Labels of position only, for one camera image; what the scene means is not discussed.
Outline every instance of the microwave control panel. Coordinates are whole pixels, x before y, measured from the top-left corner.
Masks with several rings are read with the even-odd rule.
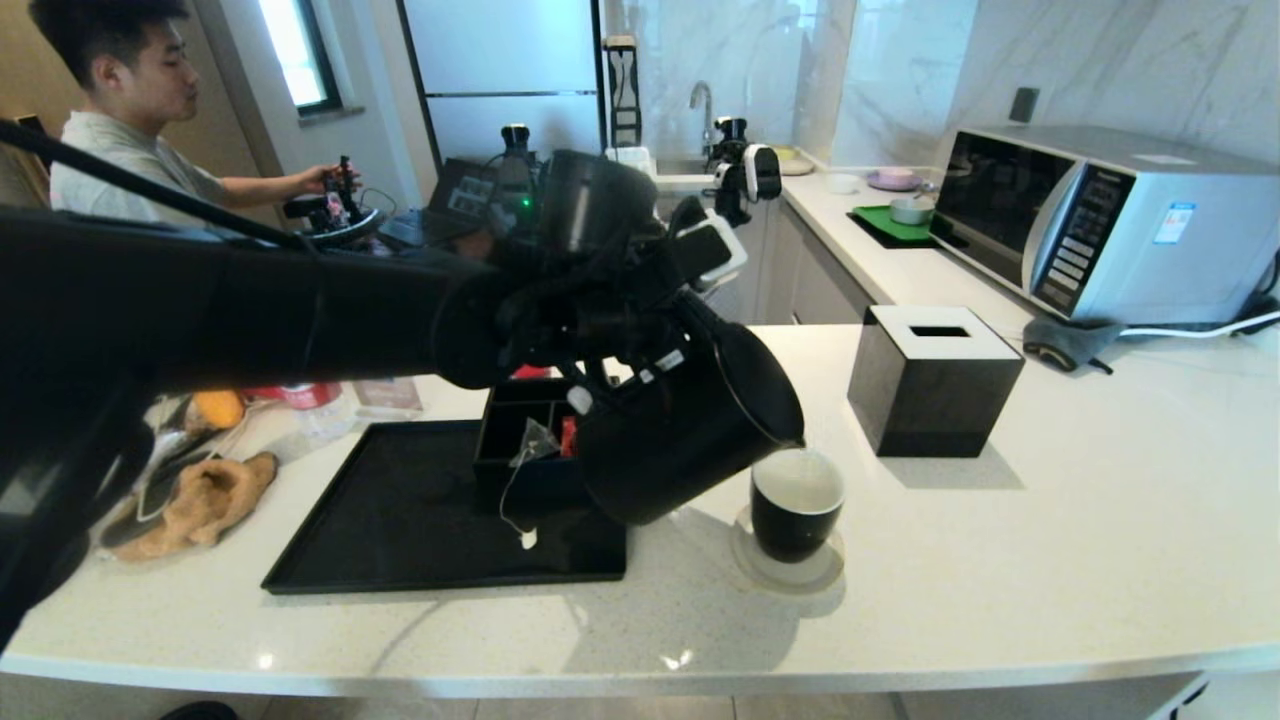
[[[1133,176],[1089,165],[1033,293],[1070,316],[1133,190]]]

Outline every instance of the refrigerator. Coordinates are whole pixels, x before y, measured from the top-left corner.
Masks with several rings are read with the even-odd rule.
[[[594,0],[399,0],[436,164],[485,163],[503,126],[539,159],[604,142]]]

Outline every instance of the grey t-shirt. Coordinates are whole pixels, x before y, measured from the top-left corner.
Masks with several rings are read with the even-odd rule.
[[[72,113],[72,119],[63,128],[63,142],[215,205],[225,200],[227,190],[221,181],[193,165],[164,138],[151,137],[101,113]],[[206,227],[204,220],[60,164],[54,165],[49,199],[55,210]]]

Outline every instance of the floor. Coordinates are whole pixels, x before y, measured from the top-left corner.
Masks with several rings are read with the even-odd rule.
[[[520,701],[210,697],[0,674],[4,720],[155,720],[196,700],[227,702],[242,720],[911,720],[886,694]],[[1061,716],[1071,714],[1064,708]],[[1280,720],[1280,673],[1215,676],[1178,720]]]

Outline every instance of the window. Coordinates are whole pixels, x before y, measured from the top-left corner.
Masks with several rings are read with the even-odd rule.
[[[257,0],[300,115],[342,108],[311,0]]]

